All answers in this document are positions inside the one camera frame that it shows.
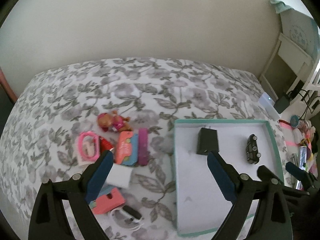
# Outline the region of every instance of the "white wall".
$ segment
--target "white wall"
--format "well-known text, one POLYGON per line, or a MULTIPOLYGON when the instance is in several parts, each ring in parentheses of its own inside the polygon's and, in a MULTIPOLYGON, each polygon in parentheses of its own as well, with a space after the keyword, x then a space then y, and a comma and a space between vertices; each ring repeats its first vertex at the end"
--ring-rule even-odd
POLYGON ((191 59, 258 76, 279 26, 269 0, 20 0, 0 29, 0 66, 18 95, 43 70, 114 57, 191 59))

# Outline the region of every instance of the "pink elastic band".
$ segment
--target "pink elastic band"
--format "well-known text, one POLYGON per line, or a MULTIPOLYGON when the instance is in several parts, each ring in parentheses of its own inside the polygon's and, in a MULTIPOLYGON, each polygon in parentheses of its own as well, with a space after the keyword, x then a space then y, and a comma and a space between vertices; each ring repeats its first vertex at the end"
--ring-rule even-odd
POLYGON ((291 142, 291 141, 285 141, 285 144, 286 144, 287 146, 300 147, 300 144, 297 144, 297 143, 291 142))
POLYGON ((283 122, 280 123, 280 126, 283 127, 283 128, 289 129, 289 130, 293 130, 291 125, 288 125, 288 124, 283 123, 283 122))
POLYGON ((95 162, 100 156, 100 139, 99 139, 99 135, 97 135, 93 131, 80 133, 79 139, 78 139, 78 151, 79 151, 81 157, 85 161, 95 162), (82 145, 83 145, 84 137, 86 137, 86 136, 91 136, 94 139, 95 151, 96 152, 95 152, 95 155, 93 157, 89 157, 86 154, 84 154, 84 152, 83 152, 82 145))

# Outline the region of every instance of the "teal towel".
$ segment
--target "teal towel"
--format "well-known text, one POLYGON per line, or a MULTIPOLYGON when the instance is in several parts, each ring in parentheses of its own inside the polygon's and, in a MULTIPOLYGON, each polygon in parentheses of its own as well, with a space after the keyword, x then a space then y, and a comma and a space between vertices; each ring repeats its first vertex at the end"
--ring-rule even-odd
POLYGON ((282 13, 283 11, 293 9, 291 6, 286 5, 284 2, 279 0, 270 0, 270 3, 275 5, 276 13, 282 13))

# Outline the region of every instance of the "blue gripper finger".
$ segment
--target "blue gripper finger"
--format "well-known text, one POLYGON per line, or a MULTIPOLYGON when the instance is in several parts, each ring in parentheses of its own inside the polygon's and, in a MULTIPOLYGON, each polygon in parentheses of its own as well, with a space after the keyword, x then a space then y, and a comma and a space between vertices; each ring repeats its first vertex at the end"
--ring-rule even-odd
POLYGON ((234 204, 237 199, 236 186, 212 152, 208 153, 207 163, 208 168, 216 180, 224 198, 234 204))
POLYGON ((99 192, 105 183, 109 172, 113 166, 113 153, 108 151, 106 156, 103 158, 100 166, 97 168, 95 173, 87 184, 87 192, 85 196, 86 202, 89 204, 91 201, 97 199, 99 192))
POLYGON ((294 176, 297 180, 303 181, 308 175, 306 171, 300 169, 292 162, 287 162, 285 165, 285 170, 289 172, 292 176, 294 176))

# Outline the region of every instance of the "pink phone case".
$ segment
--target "pink phone case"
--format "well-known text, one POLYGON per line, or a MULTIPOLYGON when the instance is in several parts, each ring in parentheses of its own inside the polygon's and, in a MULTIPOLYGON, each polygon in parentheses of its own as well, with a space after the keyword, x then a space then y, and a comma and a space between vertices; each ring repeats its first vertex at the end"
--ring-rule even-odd
POLYGON ((148 165, 148 128, 139 129, 139 150, 138 150, 138 164, 148 165))
POLYGON ((92 213, 99 215, 121 206, 125 203, 125 199, 121 195, 120 191, 115 187, 111 190, 110 194, 102 195, 93 202, 95 207, 92 209, 92 213))
POLYGON ((132 144, 131 138, 133 136, 133 132, 123 131, 119 135, 116 153, 115 153, 115 163, 121 164, 126 157, 131 156, 132 154, 132 144))

